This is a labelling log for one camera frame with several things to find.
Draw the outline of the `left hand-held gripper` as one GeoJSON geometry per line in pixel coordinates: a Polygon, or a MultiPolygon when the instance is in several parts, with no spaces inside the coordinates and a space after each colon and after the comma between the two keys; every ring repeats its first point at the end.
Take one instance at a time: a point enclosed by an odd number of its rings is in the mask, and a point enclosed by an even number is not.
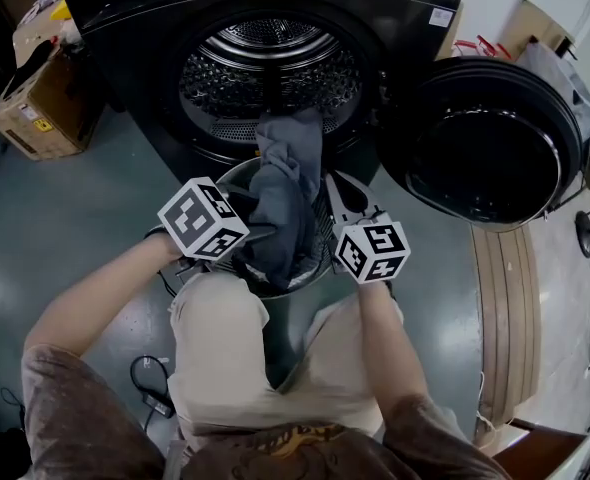
{"type": "Polygon", "coordinates": [[[246,224],[233,209],[255,209],[258,198],[209,177],[188,180],[158,211],[158,218],[182,254],[213,270],[231,270],[233,250],[277,232],[272,224],[246,224]]]}

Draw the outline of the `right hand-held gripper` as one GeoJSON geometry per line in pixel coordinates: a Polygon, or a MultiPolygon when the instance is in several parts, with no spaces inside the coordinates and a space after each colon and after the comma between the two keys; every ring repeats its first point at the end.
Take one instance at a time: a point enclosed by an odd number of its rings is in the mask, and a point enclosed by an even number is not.
{"type": "Polygon", "coordinates": [[[411,255],[401,223],[383,212],[374,192],[353,176],[329,171],[325,185],[334,222],[344,225],[334,252],[339,264],[358,284],[393,280],[411,255]],[[371,217],[345,225],[349,215],[371,217]]]}

